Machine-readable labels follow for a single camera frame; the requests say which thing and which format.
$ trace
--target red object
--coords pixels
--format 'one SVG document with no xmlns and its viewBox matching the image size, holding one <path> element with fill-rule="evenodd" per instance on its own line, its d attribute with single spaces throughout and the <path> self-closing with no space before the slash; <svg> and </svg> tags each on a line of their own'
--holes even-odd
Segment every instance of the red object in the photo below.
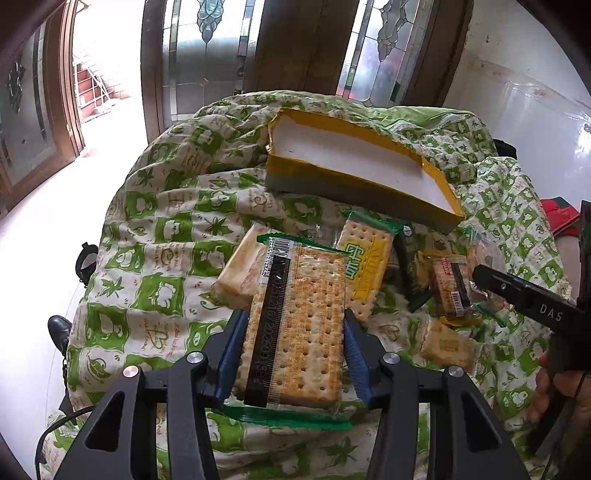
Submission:
<svg viewBox="0 0 591 480">
<path fill-rule="evenodd" d="M 579 236 L 579 229 L 574 223 L 579 220 L 580 213 L 569 202 L 556 197 L 542 200 L 541 203 L 554 236 Z"/>
</svg>

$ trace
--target biscuit package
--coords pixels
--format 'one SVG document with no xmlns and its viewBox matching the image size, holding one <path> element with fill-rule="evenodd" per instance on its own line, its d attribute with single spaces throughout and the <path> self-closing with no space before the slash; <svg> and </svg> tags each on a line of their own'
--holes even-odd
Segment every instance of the biscuit package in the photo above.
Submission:
<svg viewBox="0 0 591 480">
<path fill-rule="evenodd" d="M 243 421 L 341 428 L 346 254 L 281 233 L 258 240 L 267 253 L 228 407 L 245 407 Z"/>
<path fill-rule="evenodd" d="M 265 245 L 256 238 L 271 231 L 269 227 L 253 223 L 213 284 L 213 295 L 231 309 L 251 307 L 266 251 Z"/>
<path fill-rule="evenodd" d="M 472 281 L 472 272 L 477 265 L 486 265 L 501 273 L 507 272 L 505 257 L 503 253 L 493 242 L 472 227 L 464 230 L 469 238 L 468 246 L 468 274 L 470 275 L 470 286 L 476 307 L 485 312 L 494 315 L 505 306 L 505 300 L 488 290 L 480 290 Z"/>
<path fill-rule="evenodd" d="M 367 324 L 392 250 L 394 235 L 401 226 L 351 211 L 337 243 L 349 254 L 345 267 L 346 308 Z"/>
<path fill-rule="evenodd" d="M 472 374 L 480 344 L 466 338 L 437 320 L 423 324 L 420 355 L 440 367 L 458 365 Z"/>
<path fill-rule="evenodd" d="M 429 280 L 419 260 L 417 236 L 412 224 L 402 227 L 394 236 L 394 251 L 400 265 L 400 276 L 408 310 L 414 312 L 430 298 Z"/>
<path fill-rule="evenodd" d="M 437 314 L 452 326 L 473 325 L 480 321 L 480 312 L 473 305 L 474 291 L 470 284 L 468 260 L 462 255 L 443 252 L 421 252 L 436 299 Z"/>
</svg>

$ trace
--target staircase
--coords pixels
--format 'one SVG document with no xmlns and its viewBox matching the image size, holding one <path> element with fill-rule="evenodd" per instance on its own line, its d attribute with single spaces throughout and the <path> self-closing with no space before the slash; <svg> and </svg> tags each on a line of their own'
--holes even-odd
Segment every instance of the staircase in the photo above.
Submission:
<svg viewBox="0 0 591 480">
<path fill-rule="evenodd" d="M 111 110 L 113 87 L 111 92 L 101 77 L 94 73 L 96 65 L 86 58 L 73 56 L 74 85 L 80 121 L 88 121 Z"/>
</svg>

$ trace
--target yellow box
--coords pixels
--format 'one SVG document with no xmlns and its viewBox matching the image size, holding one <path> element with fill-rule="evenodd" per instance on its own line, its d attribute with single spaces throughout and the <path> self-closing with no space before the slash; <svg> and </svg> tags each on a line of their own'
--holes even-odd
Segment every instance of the yellow box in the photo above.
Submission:
<svg viewBox="0 0 591 480">
<path fill-rule="evenodd" d="M 443 173 L 404 145 L 339 118 L 282 109 L 269 124 L 271 190 L 358 205 L 449 233 L 464 219 Z"/>
</svg>

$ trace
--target floral patterned blanket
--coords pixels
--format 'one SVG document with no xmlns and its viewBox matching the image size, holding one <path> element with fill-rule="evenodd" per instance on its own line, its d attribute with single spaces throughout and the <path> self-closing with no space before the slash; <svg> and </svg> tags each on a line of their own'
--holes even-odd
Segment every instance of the floral patterned blanket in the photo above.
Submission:
<svg viewBox="0 0 591 480">
<path fill-rule="evenodd" d="M 210 288 L 252 222 L 306 235 L 317 224 L 343 222 L 330 200 L 265 190 L 267 124 L 280 107 L 344 118 L 399 141 L 446 175 L 466 220 L 504 253 L 508 271 L 556 293 L 570 286 L 548 221 L 519 164 L 497 152 L 486 126 L 470 112 L 436 108 L 366 108 L 340 98 L 295 92 L 235 96 L 199 110 L 156 139 L 140 156 L 107 211 L 98 267 L 73 319 L 67 352 L 74 409 L 95 404 L 128 365 L 170 366 L 223 329 L 230 310 Z M 465 252 L 461 231 L 443 236 L 417 226 L 421 246 Z M 411 314 L 393 285 L 382 286 L 371 320 L 387 351 L 418 365 L 419 325 L 427 303 Z M 483 342 L 475 380 L 504 422 L 532 477 L 543 465 L 526 457 L 530 426 L 524 408 L 535 387 L 535 358 L 547 331 L 510 313 L 506 327 L 485 317 L 469 333 Z M 340 410 L 353 429 L 321 431 L 262 427 L 209 412 L 215 457 L 223 478 L 361 480 L 379 417 L 357 400 L 347 381 Z M 50 421 L 63 414 L 56 412 Z M 45 478 L 53 473 L 78 427 L 48 437 Z M 157 419 L 161 479 L 169 478 L 166 415 Z M 428 408 L 421 408 L 416 477 L 424 478 Z"/>
</svg>

